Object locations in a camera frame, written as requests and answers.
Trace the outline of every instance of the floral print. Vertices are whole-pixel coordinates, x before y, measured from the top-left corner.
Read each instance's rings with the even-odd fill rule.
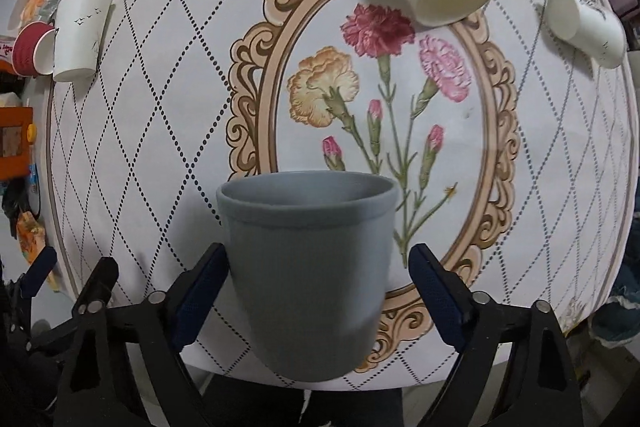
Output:
[[[327,127],[338,115],[329,110],[325,98],[339,96],[341,101],[351,102],[360,89],[351,57],[326,46],[298,66],[298,72],[287,81],[291,118],[313,127]]]
[[[411,21],[400,10],[384,6],[358,4],[340,29],[359,57],[399,55],[402,45],[413,44],[415,38]]]
[[[415,31],[411,21],[397,9],[358,4],[340,29],[345,43],[352,46],[358,56],[375,58],[378,64],[378,91],[382,98],[369,101],[366,112],[369,142],[362,139],[348,104],[359,92],[360,80],[352,69],[351,57],[333,46],[322,48],[313,57],[302,60],[298,72],[290,77],[287,83],[290,116],[294,121],[314,127],[327,127],[332,121],[339,120],[342,130],[353,138],[370,172],[381,174],[386,165],[401,189],[402,200],[396,208],[401,217],[397,220],[394,240],[406,267],[415,233],[455,196],[458,185],[444,187],[442,195],[431,203],[431,207],[423,208],[428,199],[426,192],[431,170],[444,146],[445,129],[439,124],[431,127],[423,139],[422,159],[412,169],[412,163],[420,153],[410,150],[414,122],[439,92],[453,102],[465,100],[471,75],[464,59],[450,42],[433,36],[420,40],[418,59],[426,78],[421,92],[411,97],[410,111],[405,116],[408,131],[401,139],[394,112],[397,86],[392,80],[391,57],[400,55],[405,45],[414,44]],[[383,150],[381,143],[383,115],[392,138],[388,151]],[[322,140],[322,155],[330,170],[346,170],[346,160],[334,136]],[[412,175],[417,177],[415,190],[410,186]]]
[[[427,35],[420,41],[420,62],[428,78],[453,102],[469,94],[471,75],[457,49],[449,42]]]

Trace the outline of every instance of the tablecloth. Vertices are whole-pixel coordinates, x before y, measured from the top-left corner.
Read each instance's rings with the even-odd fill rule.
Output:
[[[544,3],[491,0],[433,29],[405,0],[114,0],[96,77],[49,95],[49,192],[74,284],[110,255],[115,304],[168,288],[222,240],[214,195],[229,178],[359,170],[403,193],[361,366],[314,385],[273,374],[231,280],[186,362],[313,389],[441,380],[454,352],[405,267],[422,241],[474,290],[544,298],[569,330],[606,299],[622,259],[638,118],[626,59],[604,70],[558,41]]]

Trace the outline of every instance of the metal screw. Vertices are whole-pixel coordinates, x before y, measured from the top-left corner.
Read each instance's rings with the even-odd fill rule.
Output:
[[[489,294],[485,292],[474,292],[472,297],[478,304],[489,304],[489,301],[491,300]]]
[[[102,306],[104,306],[102,301],[91,301],[86,309],[89,313],[97,313],[102,309]]]
[[[536,308],[543,313],[548,313],[551,311],[551,306],[546,301],[536,301]]]
[[[159,304],[162,301],[164,301],[164,298],[166,297],[166,293],[164,293],[163,291],[155,291],[152,292],[151,294],[149,294],[149,296],[146,298],[151,304]]]

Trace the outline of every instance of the gray cup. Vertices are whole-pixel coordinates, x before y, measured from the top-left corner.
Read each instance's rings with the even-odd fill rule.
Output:
[[[398,188],[360,172],[261,174],[218,188],[255,354],[299,381],[360,365],[378,330]]]

